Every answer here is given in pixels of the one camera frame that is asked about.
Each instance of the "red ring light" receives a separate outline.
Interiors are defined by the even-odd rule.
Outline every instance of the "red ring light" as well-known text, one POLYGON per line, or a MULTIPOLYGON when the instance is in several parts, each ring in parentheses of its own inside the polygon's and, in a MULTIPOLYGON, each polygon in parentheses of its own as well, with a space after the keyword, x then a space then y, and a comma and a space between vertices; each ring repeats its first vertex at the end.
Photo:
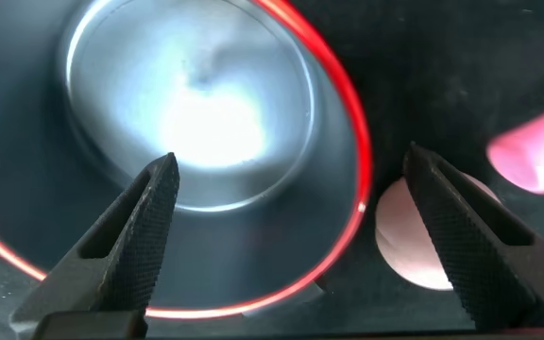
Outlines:
MULTIPOLYGON (((358 94, 352 86, 348 74, 341 66, 331 49, 324 40, 318 35, 314 28, 294 9, 286 0, 253 0, 254 3, 261 6, 274 18, 287 27, 295 34, 308 49, 314 54, 318 62, 322 65, 331 82, 339 92, 344 105, 347 108, 352 128, 355 132, 357 149, 357 181, 356 194, 354 197, 352 213, 346 228, 333 246, 331 252, 324 258, 310 273, 297 280, 296 282, 280 289, 278 292, 265 297, 260 297, 242 304, 233 305, 224 308, 210 310, 170 310, 162 308, 148 308, 146 315, 161 318, 177 319, 198 319, 219 317, 227 315, 237 315, 253 311, 264 306, 273 304, 306 287, 316 280, 337 260, 339 255, 348 246, 349 241, 354 237, 356 230, 362 220, 363 214, 368 203, 370 194, 371 179, 373 172, 372 149, 368 136, 366 118, 363 108, 358 99, 358 94)), ((0 241, 0 257, 20 269, 28 276, 42 281, 46 274, 34 265, 30 264, 20 256, 16 255, 11 249, 0 241)))

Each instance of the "dark background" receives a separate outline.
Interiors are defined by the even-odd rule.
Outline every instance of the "dark background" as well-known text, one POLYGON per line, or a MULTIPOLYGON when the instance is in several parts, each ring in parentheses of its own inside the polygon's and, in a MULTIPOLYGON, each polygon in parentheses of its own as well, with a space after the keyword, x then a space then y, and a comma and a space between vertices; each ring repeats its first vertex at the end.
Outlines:
MULTIPOLYGON (((471 328, 453 293, 416 287, 385 264, 374 243, 374 203, 400 176, 402 155, 415 141, 486 183, 544 235, 544 196, 500 178, 484 153, 493 136, 544 111, 544 0, 293 3, 344 63, 365 106, 375 159, 365 221, 325 276, 326 296, 250 317, 150 320, 151 334, 471 328)), ((0 338, 11 338, 8 314, 35 285, 0 260, 0 338)))

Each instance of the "metal cylinder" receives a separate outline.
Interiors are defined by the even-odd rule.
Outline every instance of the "metal cylinder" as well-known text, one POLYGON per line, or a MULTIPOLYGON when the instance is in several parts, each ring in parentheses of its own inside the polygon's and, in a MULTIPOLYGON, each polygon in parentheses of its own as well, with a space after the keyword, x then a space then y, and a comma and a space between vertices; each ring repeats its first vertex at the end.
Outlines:
POLYGON ((167 151, 179 207, 151 316, 293 295, 366 208, 357 94, 286 2, 0 0, 0 256, 43 279, 167 151))

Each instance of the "pink glowing object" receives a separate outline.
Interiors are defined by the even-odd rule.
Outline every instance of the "pink glowing object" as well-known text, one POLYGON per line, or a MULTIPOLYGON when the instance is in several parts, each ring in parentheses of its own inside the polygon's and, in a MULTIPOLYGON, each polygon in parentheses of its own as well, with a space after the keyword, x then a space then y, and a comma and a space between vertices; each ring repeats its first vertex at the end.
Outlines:
POLYGON ((497 137, 486 154, 507 180, 529 192, 544 194, 544 114, 497 137))

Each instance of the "circular metal rim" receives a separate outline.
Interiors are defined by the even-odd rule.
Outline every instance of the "circular metal rim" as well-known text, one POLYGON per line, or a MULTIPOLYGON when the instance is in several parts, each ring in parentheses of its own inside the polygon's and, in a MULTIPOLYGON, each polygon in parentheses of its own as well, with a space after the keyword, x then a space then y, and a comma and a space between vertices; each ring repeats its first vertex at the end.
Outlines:
MULTIPOLYGON (((225 0, 226 2, 235 5, 237 7, 240 7, 241 2, 250 1, 250 0, 225 0)), ((87 34, 87 37, 85 34, 86 29, 88 29, 89 26, 99 26, 102 21, 99 23, 92 24, 94 17, 96 17, 103 9, 106 8, 106 6, 112 2, 111 0, 104 0, 104 1, 95 1, 92 3, 89 3, 87 5, 84 5, 82 10, 77 11, 77 16, 74 18, 72 29, 69 29, 65 32, 67 35, 64 37, 65 41, 68 41, 68 43, 64 43, 62 46, 62 51, 60 53, 60 60, 59 60, 59 68, 61 70, 61 76, 63 78, 63 83, 65 87, 65 92, 67 95, 68 103, 72 107, 73 103, 73 86, 72 86, 72 68, 73 64, 75 63, 75 55, 77 54, 77 50, 79 49, 81 40, 85 40, 87 43, 91 36, 94 34, 92 31, 91 33, 87 34)), ((125 6, 132 2, 132 0, 123 0, 120 7, 125 6)), ((257 7, 256 1, 250 1, 257 7)), ((247 11, 247 14, 251 15, 253 19, 258 20, 258 17, 254 16, 254 13, 252 12, 252 9, 249 10, 244 9, 247 11)), ((109 15, 116 11, 116 9, 112 9, 110 12, 106 11, 109 15)), ((303 79, 305 82, 305 87, 307 87, 307 92, 309 96, 309 111, 310 112, 317 112, 319 110, 319 95, 315 93, 315 79, 314 79, 314 71, 310 65, 308 65, 308 62, 305 60, 302 52, 299 50, 298 45, 295 42, 294 37, 291 36, 291 34, 287 34, 286 27, 282 24, 281 21, 277 21, 274 26, 272 25, 266 25, 262 22, 260 22, 267 31, 269 31, 276 39, 283 39, 284 43, 288 43, 288 45, 291 46, 292 52, 295 53, 297 56, 297 62, 299 64, 299 70, 302 71, 303 79)), ((73 116, 73 114, 70 114, 70 112, 67 112, 67 120, 69 121, 69 124, 72 126, 73 132, 76 135, 76 138, 81 143, 82 147, 85 149, 86 154, 89 158, 97 158, 93 160, 96 167, 104 167, 104 169, 101 169, 103 172, 109 172, 106 174, 106 176, 110 177, 111 180, 113 180, 116 184, 119 184, 121 186, 128 186, 133 179, 127 174, 120 170, 115 164, 113 164, 110 160, 106 160, 106 156, 103 156, 101 150, 97 150, 97 146, 90 144, 92 143, 89 140, 89 137, 87 136, 86 130, 81 126, 81 122, 79 118, 76 118, 73 116), (91 153, 96 150, 95 152, 99 154, 98 156, 91 155, 91 153)), ((270 185, 265 190, 259 192, 258 194, 255 194, 251 197, 245 198, 243 200, 239 200, 236 202, 226 203, 222 205, 216 205, 216 206, 191 206, 191 205, 185 205, 181 203, 176 204, 176 211, 182 211, 185 213, 226 213, 231 211, 236 211, 239 209, 243 209, 246 206, 252 205, 253 203, 260 205, 262 197, 269 197, 273 196, 271 193, 275 193, 278 191, 280 187, 284 187, 287 185, 288 182, 292 178, 294 178, 298 170, 303 166, 303 164, 307 161, 307 153, 308 150, 313 148, 312 141, 315 139, 315 125, 317 122, 315 121, 315 116, 312 115, 310 121, 308 122, 308 130, 307 130, 307 137, 306 142, 301 146, 301 149, 299 150, 299 154, 295 161, 291 164, 291 166, 288 168, 286 173, 278 178, 276 182, 274 182, 272 185, 270 185)))
MULTIPOLYGON (((148 308, 146 310, 147 316, 172 319, 199 319, 238 315, 260 309, 264 306, 288 298, 315 281, 329 269, 354 237, 365 213, 373 176, 372 146, 368 135, 365 113, 360 104, 358 94, 349 80, 348 74, 315 29, 286 0, 253 0, 253 3, 260 6, 282 25, 287 27, 310 50, 327 73, 347 109, 351 127, 354 131, 357 153, 356 193, 352 202, 352 212, 344 228, 344 232, 329 254, 327 254, 327 256, 308 274, 283 289, 268 296, 260 297, 238 305, 210 310, 148 308)), ((18 256, 1 241, 0 257, 38 281, 45 279, 46 274, 44 272, 18 256)))

